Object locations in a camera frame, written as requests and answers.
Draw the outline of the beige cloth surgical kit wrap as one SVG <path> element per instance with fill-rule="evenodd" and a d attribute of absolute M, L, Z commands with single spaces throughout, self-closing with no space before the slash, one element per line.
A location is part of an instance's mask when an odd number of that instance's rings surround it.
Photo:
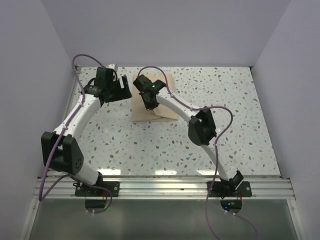
<path fill-rule="evenodd" d="M 161 80 L 165 83 L 163 75 L 155 75 L 143 73 L 152 82 Z M 177 92 L 174 77 L 171 74 L 166 74 L 168 86 L 174 93 Z M 179 115 L 168 107 L 160 104 L 153 110 L 147 110 L 142 97 L 137 88 L 133 85 L 133 94 L 131 100 L 131 120 L 132 122 L 173 122 L 179 120 Z"/>

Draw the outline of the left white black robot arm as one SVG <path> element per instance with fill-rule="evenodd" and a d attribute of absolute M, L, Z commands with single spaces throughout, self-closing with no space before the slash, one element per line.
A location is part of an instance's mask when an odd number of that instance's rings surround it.
<path fill-rule="evenodd" d="M 80 97 L 62 123 L 41 136 L 43 164 L 46 170 L 64 172 L 86 183 L 92 196 L 103 193 L 100 173 L 84 161 L 78 140 L 96 112 L 106 103 L 132 97 L 127 76 L 118 77 L 111 67 L 98 67 L 95 77 L 82 87 Z"/>

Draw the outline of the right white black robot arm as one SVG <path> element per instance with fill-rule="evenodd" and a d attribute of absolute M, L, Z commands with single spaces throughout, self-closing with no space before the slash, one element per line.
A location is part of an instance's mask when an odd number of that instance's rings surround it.
<path fill-rule="evenodd" d="M 224 129 L 219 134 L 216 132 L 216 124 L 210 107 L 192 107 L 190 103 L 175 95 L 168 85 L 161 80 L 152 82 L 145 75 L 139 75 L 133 81 L 133 85 L 139 91 L 147 110 L 154 110 L 163 105 L 187 122 L 187 135 L 196 146 L 201 147 L 215 165 L 215 176 L 221 181 L 220 189 L 227 196 L 235 196 L 241 190 L 244 177 L 234 167 L 227 166 L 219 159 L 218 139 L 226 132 Z"/>

